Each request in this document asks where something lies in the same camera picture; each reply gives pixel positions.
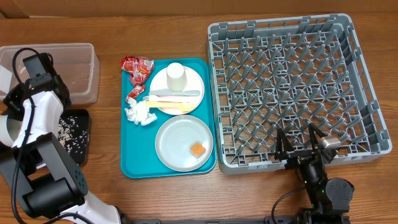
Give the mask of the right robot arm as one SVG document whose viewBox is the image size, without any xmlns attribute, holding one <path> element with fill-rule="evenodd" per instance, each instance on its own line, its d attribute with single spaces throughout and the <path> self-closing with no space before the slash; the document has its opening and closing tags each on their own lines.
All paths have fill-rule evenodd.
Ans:
<svg viewBox="0 0 398 224">
<path fill-rule="evenodd" d="M 277 130 L 275 158 L 286 161 L 285 169 L 293 169 L 303 187 L 292 190 L 279 198 L 272 207 L 271 220 L 279 223 L 275 216 L 276 206 L 286 197 L 305 190 L 311 207 L 301 208 L 284 223 L 349 223 L 349 204 L 353 199 L 354 185 L 342 178 L 328 178 L 325 166 L 338 154 L 341 141 L 328 136 L 314 124 L 308 125 L 311 149 L 295 151 L 282 129 Z"/>
</svg>

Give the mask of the teal plastic tray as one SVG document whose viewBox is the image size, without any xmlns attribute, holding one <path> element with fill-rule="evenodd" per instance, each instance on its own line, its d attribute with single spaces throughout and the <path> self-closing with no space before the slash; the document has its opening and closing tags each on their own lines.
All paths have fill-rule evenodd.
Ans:
<svg viewBox="0 0 398 224">
<path fill-rule="evenodd" d="M 191 112 L 190 116 L 200 119 L 215 134 L 213 103 L 211 96 L 210 75 L 206 62 L 200 58 L 177 58 L 167 60 L 155 60 L 154 69 L 145 82 L 146 90 L 137 96 L 136 100 L 142 98 L 152 90 L 166 88 L 166 67 L 177 62 L 185 66 L 187 73 L 193 73 L 194 78 L 204 87 L 201 102 Z M 213 146 L 206 154 L 196 158 L 199 167 L 190 171 L 177 171 L 167 167 L 158 157 L 155 147 L 157 132 L 169 119 L 180 114 L 179 110 L 151 109 L 150 112 L 157 116 L 151 124 L 142 126 L 127 120 L 125 109 L 129 108 L 125 98 L 133 89 L 131 82 L 126 78 L 128 73 L 123 72 L 121 84 L 121 170 L 129 178 L 143 179 L 153 177 L 168 177 L 176 175 L 204 174 L 211 171 L 217 162 L 216 140 L 213 138 L 210 144 Z"/>
</svg>

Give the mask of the small red sauce packet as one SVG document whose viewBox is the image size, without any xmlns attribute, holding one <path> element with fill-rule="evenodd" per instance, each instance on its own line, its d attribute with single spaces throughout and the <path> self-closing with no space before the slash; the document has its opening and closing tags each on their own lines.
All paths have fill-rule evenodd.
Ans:
<svg viewBox="0 0 398 224">
<path fill-rule="evenodd" d="M 125 102 L 128 102 L 130 98 L 135 99 L 137 96 L 139 96 L 141 93 L 143 93 L 146 90 L 145 85 L 136 85 L 126 96 Z"/>
</svg>

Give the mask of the white paper cup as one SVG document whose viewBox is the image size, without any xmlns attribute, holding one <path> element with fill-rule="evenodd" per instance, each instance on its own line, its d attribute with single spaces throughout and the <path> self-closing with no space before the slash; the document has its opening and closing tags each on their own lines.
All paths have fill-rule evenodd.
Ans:
<svg viewBox="0 0 398 224">
<path fill-rule="evenodd" d="M 184 66 L 174 62 L 166 68 L 167 87 L 171 91 L 183 91 L 187 85 L 187 76 Z"/>
</svg>

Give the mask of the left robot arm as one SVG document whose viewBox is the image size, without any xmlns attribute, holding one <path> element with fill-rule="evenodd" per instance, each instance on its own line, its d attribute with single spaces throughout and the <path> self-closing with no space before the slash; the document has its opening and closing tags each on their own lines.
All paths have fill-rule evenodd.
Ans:
<svg viewBox="0 0 398 224">
<path fill-rule="evenodd" d="M 108 205 L 88 190 L 79 165 L 58 141 L 58 124 L 70 105 L 69 91 L 60 75 L 36 73 L 18 85 L 23 93 L 23 117 L 16 140 L 1 155 L 1 175 L 17 206 L 30 217 L 49 223 L 129 223 L 118 207 Z"/>
</svg>

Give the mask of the large red snack wrapper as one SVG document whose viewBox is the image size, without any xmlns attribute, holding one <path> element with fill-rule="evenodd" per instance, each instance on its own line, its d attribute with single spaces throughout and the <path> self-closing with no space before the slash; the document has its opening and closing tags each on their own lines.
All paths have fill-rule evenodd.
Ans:
<svg viewBox="0 0 398 224">
<path fill-rule="evenodd" d="M 133 86 L 143 85 L 154 69 L 154 60 L 148 57 L 126 56 L 120 60 L 121 70 L 130 74 L 130 82 Z"/>
</svg>

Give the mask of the small grey bowl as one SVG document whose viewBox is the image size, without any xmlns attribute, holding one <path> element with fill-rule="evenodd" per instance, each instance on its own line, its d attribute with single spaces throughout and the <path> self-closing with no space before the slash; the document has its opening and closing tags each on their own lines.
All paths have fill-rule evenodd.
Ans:
<svg viewBox="0 0 398 224">
<path fill-rule="evenodd" d="M 3 143 L 5 146 L 12 147 L 14 141 L 19 135 L 21 124 L 21 121 L 12 119 L 8 115 L 1 115 L 1 143 Z"/>
</svg>

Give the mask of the orange sponge cube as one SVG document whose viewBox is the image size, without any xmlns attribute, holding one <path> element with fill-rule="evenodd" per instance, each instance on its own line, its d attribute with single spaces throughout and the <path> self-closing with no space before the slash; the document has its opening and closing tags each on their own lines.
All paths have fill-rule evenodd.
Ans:
<svg viewBox="0 0 398 224">
<path fill-rule="evenodd" d="M 196 142 L 190 147 L 190 152 L 198 159 L 204 155 L 206 148 L 200 142 Z"/>
</svg>

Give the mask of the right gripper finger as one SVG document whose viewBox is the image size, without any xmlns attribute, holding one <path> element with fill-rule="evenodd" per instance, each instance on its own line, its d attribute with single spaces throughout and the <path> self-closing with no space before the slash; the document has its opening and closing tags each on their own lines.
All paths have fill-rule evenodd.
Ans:
<svg viewBox="0 0 398 224">
<path fill-rule="evenodd" d="M 308 125 L 308 132 L 310 135 L 312 149 L 316 149 L 318 147 L 318 137 L 326 137 L 326 134 L 322 132 L 318 127 L 316 127 L 313 123 L 310 123 Z"/>
<path fill-rule="evenodd" d="M 284 160 L 289 158 L 289 154 L 294 152 L 293 146 L 281 128 L 277 130 L 277 142 L 274 158 Z"/>
</svg>

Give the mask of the black plastic bin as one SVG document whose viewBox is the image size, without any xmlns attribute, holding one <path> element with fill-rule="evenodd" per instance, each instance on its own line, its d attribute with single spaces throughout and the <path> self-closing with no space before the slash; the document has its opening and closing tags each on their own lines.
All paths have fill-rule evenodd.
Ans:
<svg viewBox="0 0 398 224">
<path fill-rule="evenodd" d="M 88 160 L 91 118 L 84 109 L 65 110 L 58 125 L 58 140 L 72 159 L 83 167 Z"/>
</svg>

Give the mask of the light blue plastic knife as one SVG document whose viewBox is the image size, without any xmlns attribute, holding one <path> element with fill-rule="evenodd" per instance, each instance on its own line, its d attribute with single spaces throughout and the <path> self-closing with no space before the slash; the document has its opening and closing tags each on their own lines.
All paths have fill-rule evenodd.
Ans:
<svg viewBox="0 0 398 224">
<path fill-rule="evenodd" d="M 153 90 L 149 95 L 156 96 L 200 96 L 200 90 L 187 90 L 187 91 L 172 91 L 169 89 Z"/>
</svg>

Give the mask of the grey round plate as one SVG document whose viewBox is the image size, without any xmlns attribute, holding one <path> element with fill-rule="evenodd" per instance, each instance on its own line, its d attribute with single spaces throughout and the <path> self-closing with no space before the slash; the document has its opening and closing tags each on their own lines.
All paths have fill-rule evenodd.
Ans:
<svg viewBox="0 0 398 224">
<path fill-rule="evenodd" d="M 198 159 L 190 152 L 190 147 L 196 142 L 206 148 Z M 177 172 L 190 172 L 203 166 L 209 160 L 213 146 L 213 135 L 208 125 L 190 115 L 170 118 L 155 137 L 158 158 L 163 165 Z"/>
</svg>

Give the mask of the white rice grains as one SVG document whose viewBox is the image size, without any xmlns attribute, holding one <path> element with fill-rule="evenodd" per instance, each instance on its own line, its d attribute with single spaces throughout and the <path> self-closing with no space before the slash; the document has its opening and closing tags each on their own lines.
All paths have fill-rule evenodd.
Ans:
<svg viewBox="0 0 398 224">
<path fill-rule="evenodd" d="M 88 123 L 81 116 L 60 118 L 58 140 L 70 155 L 82 155 L 88 139 Z"/>
</svg>

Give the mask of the grey dishwasher rack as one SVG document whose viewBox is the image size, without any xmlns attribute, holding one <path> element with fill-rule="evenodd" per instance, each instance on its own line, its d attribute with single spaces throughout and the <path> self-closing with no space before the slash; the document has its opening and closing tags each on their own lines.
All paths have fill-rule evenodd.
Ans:
<svg viewBox="0 0 398 224">
<path fill-rule="evenodd" d="M 226 175 L 282 169 L 274 157 L 278 130 L 303 151 L 311 147 L 309 124 L 342 142 L 335 166 L 392 150 L 347 14 L 213 23 L 208 61 Z"/>
</svg>

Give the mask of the crumpled white napkin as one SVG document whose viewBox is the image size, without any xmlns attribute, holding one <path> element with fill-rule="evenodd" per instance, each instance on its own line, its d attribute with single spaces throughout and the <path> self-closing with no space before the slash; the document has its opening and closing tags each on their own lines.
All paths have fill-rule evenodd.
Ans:
<svg viewBox="0 0 398 224">
<path fill-rule="evenodd" d="M 157 119 L 154 113 L 150 113 L 145 101 L 137 102 L 134 98 L 128 97 L 127 103 L 129 104 L 129 108 L 125 108 L 124 110 L 128 121 L 136 125 L 146 126 Z"/>
</svg>

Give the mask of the white plastic fork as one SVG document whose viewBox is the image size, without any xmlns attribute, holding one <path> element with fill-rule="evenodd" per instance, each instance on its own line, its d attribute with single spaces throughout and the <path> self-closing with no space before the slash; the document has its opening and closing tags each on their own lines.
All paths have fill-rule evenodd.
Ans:
<svg viewBox="0 0 398 224">
<path fill-rule="evenodd" d="M 144 101 L 162 101 L 162 102 L 173 102 L 173 103 L 186 103 L 190 101 L 187 96 L 156 96 L 148 95 L 143 97 Z"/>
</svg>

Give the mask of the yellow plastic spoon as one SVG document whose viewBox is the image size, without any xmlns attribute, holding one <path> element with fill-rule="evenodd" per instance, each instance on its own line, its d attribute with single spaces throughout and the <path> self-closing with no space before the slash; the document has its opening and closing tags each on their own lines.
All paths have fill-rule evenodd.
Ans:
<svg viewBox="0 0 398 224">
<path fill-rule="evenodd" d="M 182 112 L 189 112 L 194 109 L 195 105 L 188 102 L 161 102 L 161 101 L 147 101 L 148 108 L 175 108 Z"/>
</svg>

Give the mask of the clear plastic bin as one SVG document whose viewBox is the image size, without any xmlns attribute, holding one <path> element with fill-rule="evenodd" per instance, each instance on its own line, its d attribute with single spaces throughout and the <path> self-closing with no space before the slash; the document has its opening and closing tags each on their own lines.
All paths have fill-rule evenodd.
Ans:
<svg viewBox="0 0 398 224">
<path fill-rule="evenodd" d="M 8 45 L 1 47 L 1 66 L 11 72 L 11 81 L 3 82 L 11 90 L 18 81 L 13 69 L 12 59 L 21 48 L 29 47 L 39 53 L 49 53 L 53 57 L 56 72 L 69 89 L 73 105 L 96 103 L 100 80 L 100 62 L 95 54 L 94 46 L 90 43 L 68 44 L 33 44 Z M 33 55 L 32 51 L 23 51 L 16 60 L 17 72 L 22 82 L 30 78 L 22 62 L 23 58 Z"/>
</svg>

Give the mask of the white round plate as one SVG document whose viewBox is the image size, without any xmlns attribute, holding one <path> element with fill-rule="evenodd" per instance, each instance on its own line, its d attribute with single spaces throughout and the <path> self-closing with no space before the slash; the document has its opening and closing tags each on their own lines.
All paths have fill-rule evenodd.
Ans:
<svg viewBox="0 0 398 224">
<path fill-rule="evenodd" d="M 200 90 L 200 96 L 188 96 L 190 101 L 188 103 L 192 103 L 195 105 L 194 109 L 201 103 L 204 94 L 205 94 L 205 85 L 202 77 L 198 74 L 198 72 L 194 71 L 194 69 L 184 66 L 185 73 L 187 76 L 187 85 L 183 91 L 187 90 Z M 166 68 L 161 69 L 157 72 L 150 83 L 150 91 L 153 90 L 161 90 L 168 89 L 167 87 L 167 74 Z M 175 108 L 159 108 L 162 112 L 170 114 L 170 115 L 182 115 L 189 112 L 182 112 Z"/>
</svg>

